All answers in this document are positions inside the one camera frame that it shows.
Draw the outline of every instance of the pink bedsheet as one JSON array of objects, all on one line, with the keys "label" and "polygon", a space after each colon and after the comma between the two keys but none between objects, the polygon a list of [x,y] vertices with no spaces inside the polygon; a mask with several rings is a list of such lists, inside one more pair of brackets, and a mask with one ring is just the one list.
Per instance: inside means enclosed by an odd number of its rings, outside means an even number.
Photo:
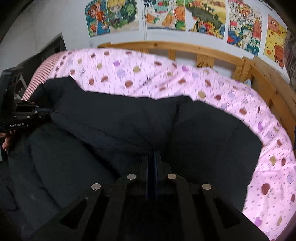
[{"label": "pink bedsheet", "polygon": [[187,95],[240,119],[263,143],[243,214],[270,240],[276,239],[290,221],[296,211],[293,147],[284,128],[253,89],[212,69],[117,49],[65,52],[48,78],[69,75],[85,91],[154,99]]}]

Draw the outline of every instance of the wooden bed frame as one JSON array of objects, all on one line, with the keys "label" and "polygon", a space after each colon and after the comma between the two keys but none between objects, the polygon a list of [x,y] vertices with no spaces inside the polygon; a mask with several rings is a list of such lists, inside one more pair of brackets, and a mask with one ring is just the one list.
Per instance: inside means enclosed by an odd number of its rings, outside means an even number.
[{"label": "wooden bed frame", "polygon": [[143,53],[149,53],[150,49],[168,50],[168,57],[171,60],[176,60],[176,51],[190,52],[197,56],[195,64],[197,68],[213,68],[215,59],[235,65],[236,68],[232,78],[240,82],[244,82],[247,79],[252,81],[252,88],[267,103],[271,112],[287,131],[294,146],[296,94],[272,67],[258,57],[255,57],[253,60],[246,57],[239,58],[219,50],[178,42],[144,41],[118,44],[104,43],[98,47],[129,49]]}]

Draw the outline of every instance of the colorful painting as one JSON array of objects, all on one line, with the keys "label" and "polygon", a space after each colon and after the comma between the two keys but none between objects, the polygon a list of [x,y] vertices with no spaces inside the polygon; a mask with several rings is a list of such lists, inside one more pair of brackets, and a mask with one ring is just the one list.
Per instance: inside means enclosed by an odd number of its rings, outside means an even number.
[{"label": "colorful painting", "polygon": [[110,32],[139,30],[137,3],[135,0],[108,0]]},{"label": "colorful painting", "polygon": [[226,8],[225,0],[186,0],[186,9],[196,21],[189,31],[224,38]]},{"label": "colorful painting", "polygon": [[284,68],[284,40],[287,29],[272,16],[268,15],[267,37],[264,55]]},{"label": "colorful painting", "polygon": [[258,55],[261,43],[261,14],[238,0],[229,0],[227,43]]},{"label": "colorful painting", "polygon": [[110,32],[105,0],[91,1],[85,8],[85,16],[90,37]]},{"label": "colorful painting", "polygon": [[185,31],[184,0],[144,0],[147,28]]}]

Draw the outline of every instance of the black pants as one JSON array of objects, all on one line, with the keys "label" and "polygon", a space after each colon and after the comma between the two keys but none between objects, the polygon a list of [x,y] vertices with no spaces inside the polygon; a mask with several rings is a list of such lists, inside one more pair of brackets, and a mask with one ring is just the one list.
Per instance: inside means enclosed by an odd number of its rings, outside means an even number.
[{"label": "black pants", "polygon": [[54,123],[23,135],[9,156],[17,202],[34,229],[158,150],[174,173],[211,183],[242,210],[262,144],[235,117],[185,96],[84,92],[69,78],[46,84]]}]

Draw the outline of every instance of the round metal bolt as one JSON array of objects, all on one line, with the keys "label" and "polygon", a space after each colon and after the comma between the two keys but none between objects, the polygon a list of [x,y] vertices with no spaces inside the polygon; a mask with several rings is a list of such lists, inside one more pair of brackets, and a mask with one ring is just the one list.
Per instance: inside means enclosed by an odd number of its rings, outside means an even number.
[{"label": "round metal bolt", "polygon": [[173,180],[173,179],[176,179],[176,178],[177,178],[177,175],[174,174],[174,173],[170,173],[170,174],[168,175],[168,178]]},{"label": "round metal bolt", "polygon": [[92,186],[91,186],[92,190],[94,191],[97,191],[101,188],[101,184],[98,184],[98,183],[94,183]]},{"label": "round metal bolt", "polygon": [[135,174],[128,174],[127,175],[127,179],[129,179],[129,180],[135,180],[136,179],[136,175]]},{"label": "round metal bolt", "polygon": [[205,190],[210,190],[210,189],[211,189],[211,185],[208,184],[208,183],[204,183],[204,184],[202,185],[202,188],[205,189]]}]

